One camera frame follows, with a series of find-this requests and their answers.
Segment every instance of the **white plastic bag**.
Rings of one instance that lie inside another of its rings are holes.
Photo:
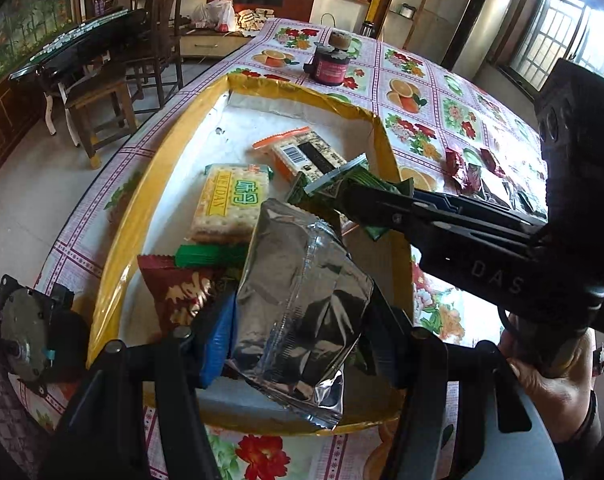
[[[235,32],[233,0],[213,0],[200,4],[191,13],[191,24],[195,28],[214,28],[217,32]]]

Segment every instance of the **wall mural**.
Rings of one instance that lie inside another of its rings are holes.
[[[0,8],[0,82],[72,27],[70,0],[6,0]]]

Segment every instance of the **das logo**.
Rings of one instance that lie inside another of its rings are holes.
[[[522,285],[524,284],[524,279],[515,276],[512,280],[507,280],[504,283],[504,272],[501,269],[496,270],[495,272],[487,272],[486,264],[482,260],[476,260],[473,264],[473,268],[471,269],[471,274],[476,278],[487,278],[489,285],[495,285],[499,288],[507,289],[514,296],[521,293]]]

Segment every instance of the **floral tablecloth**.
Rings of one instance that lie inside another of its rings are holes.
[[[44,263],[36,288],[50,293],[59,282],[75,291],[77,306],[91,306],[117,226],[141,174],[163,137],[189,103],[214,79],[230,72],[298,83],[380,115],[402,178],[412,176],[422,189],[457,192],[447,176],[445,148],[481,164],[479,148],[498,153],[509,176],[544,203],[546,168],[538,134],[508,108],[461,77],[426,59],[385,43],[357,36],[354,59],[340,87],[321,86],[302,66],[314,42],[326,43],[330,28],[291,20],[268,20],[256,38],[203,73],[173,97],[119,150],[99,173],[70,216]],[[415,264],[419,262],[414,252]],[[473,345],[497,341],[500,322],[495,307],[470,296],[415,265],[415,322],[442,339]],[[12,383],[24,406],[53,430],[74,391],[51,385],[46,399],[32,394],[15,377]],[[448,421],[456,420],[456,385],[449,385]],[[146,408],[144,425],[153,475],[166,478],[155,410]],[[333,437],[256,436],[208,428],[224,480],[377,480],[394,427],[392,423]],[[438,477],[446,476],[453,438],[444,447]]]

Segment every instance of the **red snack wrapper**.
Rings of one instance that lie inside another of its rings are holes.
[[[486,167],[491,173],[496,176],[499,176],[500,178],[506,177],[506,173],[504,173],[504,170],[500,166],[497,158],[495,158],[495,155],[493,155],[493,152],[491,150],[487,148],[481,148],[480,154],[482,155],[482,160],[486,164]]]
[[[224,269],[176,267],[173,256],[144,254],[137,256],[137,264],[155,300],[162,336],[177,326],[190,325],[214,297],[217,282],[224,274]]]
[[[452,150],[451,148],[444,149],[447,155],[447,170],[448,174],[460,184],[462,190],[465,190],[468,186],[468,172],[466,160],[460,152]]]

